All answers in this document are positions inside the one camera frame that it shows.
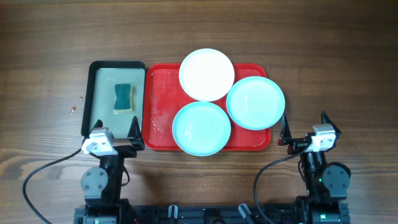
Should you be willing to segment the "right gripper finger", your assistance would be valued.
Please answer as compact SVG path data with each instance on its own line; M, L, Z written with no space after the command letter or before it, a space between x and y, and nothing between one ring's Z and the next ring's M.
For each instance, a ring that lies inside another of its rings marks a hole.
M292 140L292 136L290 133L289 124L287 121L287 117L284 114L282 117L282 129L281 129L280 135L279 135L279 144L290 144L291 140Z
M324 110L321 112L321 122L322 124L330 124L335 130L335 134L337 136L341 135L340 129L331 121L331 119L327 116Z

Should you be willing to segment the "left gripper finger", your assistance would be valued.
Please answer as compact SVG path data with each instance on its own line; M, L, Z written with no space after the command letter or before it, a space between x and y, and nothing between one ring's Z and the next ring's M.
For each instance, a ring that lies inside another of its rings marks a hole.
M103 127L103 122L102 120L98 119L94 124L93 128L91 129L90 133L88 134L88 137L94 138L102 134L102 127Z
M141 133L141 129L139 126L139 122L138 122L138 118L137 116L134 116L131 122L131 126L129 129L129 132L127 134L127 138L128 140L142 140L142 133Z

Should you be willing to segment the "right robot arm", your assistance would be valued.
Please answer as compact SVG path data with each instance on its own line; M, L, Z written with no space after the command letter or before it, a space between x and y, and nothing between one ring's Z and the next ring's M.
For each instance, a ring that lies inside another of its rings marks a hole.
M303 138L293 138L287 117L282 117L278 145L288 146L287 154L300 157L300 175L307 189L306 196L298 196L294 223L349 223L347 198L351 171L340 162L327 162L325 153L336 147L341 131L324 111L321 123Z

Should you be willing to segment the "white plate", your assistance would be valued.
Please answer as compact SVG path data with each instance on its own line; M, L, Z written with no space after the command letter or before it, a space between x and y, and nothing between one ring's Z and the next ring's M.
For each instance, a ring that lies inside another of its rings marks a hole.
M231 89L235 71L231 60L215 49L198 49L188 54L179 68L184 92L198 101L216 101Z

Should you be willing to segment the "light blue plate front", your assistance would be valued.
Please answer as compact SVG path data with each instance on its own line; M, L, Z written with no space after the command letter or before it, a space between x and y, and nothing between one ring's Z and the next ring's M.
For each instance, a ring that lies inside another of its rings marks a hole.
M231 122L216 104L196 101L177 112L172 123L172 136L182 151L206 157L225 147L231 136Z

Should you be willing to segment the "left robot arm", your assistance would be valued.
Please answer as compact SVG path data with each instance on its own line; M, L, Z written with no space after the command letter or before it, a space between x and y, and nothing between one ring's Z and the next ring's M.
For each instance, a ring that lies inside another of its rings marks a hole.
M79 224L127 224L140 223L138 214L129 200L121 198L124 160L134 158L143 151L145 144L137 117L133 117L125 144L114 145L114 136L109 128L97 120L89 135L84 138L85 154L99 158L99 166L88 169L81 178L85 206L77 208L74 223Z

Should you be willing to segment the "green yellow sponge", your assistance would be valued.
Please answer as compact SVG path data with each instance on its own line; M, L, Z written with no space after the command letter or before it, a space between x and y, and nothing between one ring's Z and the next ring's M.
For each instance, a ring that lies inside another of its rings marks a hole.
M114 113L131 113L132 105L132 86L128 83L115 84L115 103Z

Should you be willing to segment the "light blue plate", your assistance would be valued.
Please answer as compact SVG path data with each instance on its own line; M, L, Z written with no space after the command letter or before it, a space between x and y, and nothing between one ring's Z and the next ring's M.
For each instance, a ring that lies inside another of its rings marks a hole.
M246 77L230 89L226 109L230 118L244 129L267 129L282 117L285 97L272 80L260 76Z
M182 151L206 157L225 147L231 136L231 122L216 104L196 101L177 112L172 123L172 136Z

